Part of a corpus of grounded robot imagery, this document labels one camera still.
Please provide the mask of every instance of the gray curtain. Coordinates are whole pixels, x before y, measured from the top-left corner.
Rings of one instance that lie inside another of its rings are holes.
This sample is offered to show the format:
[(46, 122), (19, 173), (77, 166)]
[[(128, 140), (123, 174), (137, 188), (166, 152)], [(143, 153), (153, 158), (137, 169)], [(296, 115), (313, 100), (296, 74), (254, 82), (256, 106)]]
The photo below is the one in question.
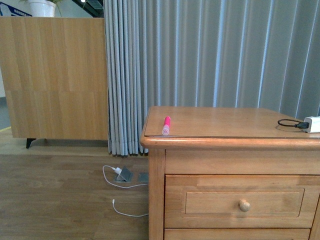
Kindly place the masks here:
[(105, 1), (109, 146), (139, 146), (150, 106), (320, 110), (319, 0)]

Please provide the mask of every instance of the charging cable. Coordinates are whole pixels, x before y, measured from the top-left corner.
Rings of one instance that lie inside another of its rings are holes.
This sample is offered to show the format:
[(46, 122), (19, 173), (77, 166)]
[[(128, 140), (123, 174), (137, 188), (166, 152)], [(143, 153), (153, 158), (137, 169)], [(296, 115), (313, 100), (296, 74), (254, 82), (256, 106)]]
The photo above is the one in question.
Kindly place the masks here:
[[(118, 175), (121, 174), (122, 169), (119, 168), (119, 167), (114, 168), (114, 167), (109, 166), (109, 165), (104, 165), (104, 166), (102, 167), (102, 172), (103, 172), (104, 179), (107, 181), (108, 184), (110, 184), (110, 185), (112, 185), (112, 186), (115, 186), (115, 187), (118, 187), (118, 188), (122, 188), (122, 189), (130, 189), (130, 188), (134, 188), (134, 187), (138, 187), (138, 186), (149, 185), (148, 183), (138, 184), (138, 185), (133, 185), (133, 186), (119, 186), (119, 185), (113, 184), (112, 182), (109, 182), (108, 179), (107, 179), (107, 177), (106, 177), (105, 167), (111, 168), (111, 169), (112, 169), (116, 174), (118, 174)], [(118, 214), (121, 214), (121, 215), (124, 215), (124, 216), (128, 216), (128, 217), (140, 218), (140, 217), (144, 217), (144, 216), (148, 216), (148, 215), (149, 215), (149, 214), (130, 215), (130, 214), (125, 214), (125, 213), (119, 212), (119, 211), (115, 208), (115, 200), (114, 200), (114, 199), (112, 200), (112, 206), (113, 206), (113, 209), (114, 209)]]
[(118, 188), (122, 188), (122, 189), (130, 189), (130, 188), (135, 188), (135, 187), (138, 187), (138, 186), (145, 186), (145, 185), (149, 185), (148, 183), (144, 183), (144, 184), (138, 184), (138, 185), (133, 185), (133, 186), (119, 186), (119, 185), (116, 185), (116, 184), (113, 184), (112, 182), (108, 181), (107, 177), (106, 177), (106, 173), (105, 173), (105, 167), (108, 167), (108, 168), (111, 168), (116, 174), (120, 174), (121, 173), (121, 168), (117, 167), (117, 168), (114, 168), (112, 166), (108, 166), (108, 165), (104, 165), (103, 168), (102, 168), (102, 172), (103, 172), (103, 176), (104, 176), (104, 179), (106, 180), (106, 182), (112, 186), (115, 186), (115, 187), (118, 187)]
[[(297, 123), (297, 124), (282, 123), (283, 121), (294, 122), (294, 123)], [(278, 124), (280, 126), (293, 127), (293, 128), (298, 128), (298, 129), (307, 129), (307, 128), (309, 128), (309, 123), (308, 122), (303, 122), (303, 121), (293, 120), (293, 119), (280, 119), (278, 121)]]
[(115, 208), (115, 200), (114, 200), (114, 199), (112, 200), (112, 206), (113, 206), (113, 209), (114, 209), (118, 214), (125, 215), (125, 216), (128, 216), (128, 217), (140, 218), (140, 217), (144, 217), (144, 216), (148, 216), (148, 215), (149, 215), (149, 214), (130, 215), (130, 214), (125, 214), (125, 213), (119, 212), (119, 211)]

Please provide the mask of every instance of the wooden knob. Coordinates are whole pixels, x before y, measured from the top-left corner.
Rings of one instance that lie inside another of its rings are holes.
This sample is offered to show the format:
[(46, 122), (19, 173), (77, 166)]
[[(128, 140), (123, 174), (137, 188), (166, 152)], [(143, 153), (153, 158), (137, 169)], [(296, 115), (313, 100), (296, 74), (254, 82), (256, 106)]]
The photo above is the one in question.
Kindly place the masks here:
[(248, 212), (251, 208), (251, 205), (246, 200), (240, 200), (239, 201), (239, 208), (242, 212)]

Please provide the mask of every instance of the wooden cabinet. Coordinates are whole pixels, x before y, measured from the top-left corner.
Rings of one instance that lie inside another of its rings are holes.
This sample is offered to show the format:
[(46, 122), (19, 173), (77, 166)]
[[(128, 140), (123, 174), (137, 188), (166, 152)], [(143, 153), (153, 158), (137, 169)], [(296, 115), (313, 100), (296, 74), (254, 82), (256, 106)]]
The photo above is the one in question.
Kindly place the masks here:
[(267, 109), (152, 107), (141, 137), (149, 239), (320, 239), (320, 134), (278, 126), (284, 118)]
[(1, 17), (0, 25), (13, 137), (107, 140), (104, 19)]

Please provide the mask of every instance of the white charger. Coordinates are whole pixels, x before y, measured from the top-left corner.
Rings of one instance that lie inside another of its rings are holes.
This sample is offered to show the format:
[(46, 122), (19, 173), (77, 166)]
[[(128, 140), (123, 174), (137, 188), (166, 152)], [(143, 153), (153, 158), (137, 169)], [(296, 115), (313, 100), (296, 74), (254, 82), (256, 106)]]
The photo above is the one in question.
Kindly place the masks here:
[(309, 123), (308, 128), (303, 129), (306, 133), (320, 133), (320, 116), (308, 116), (304, 118), (305, 123)]

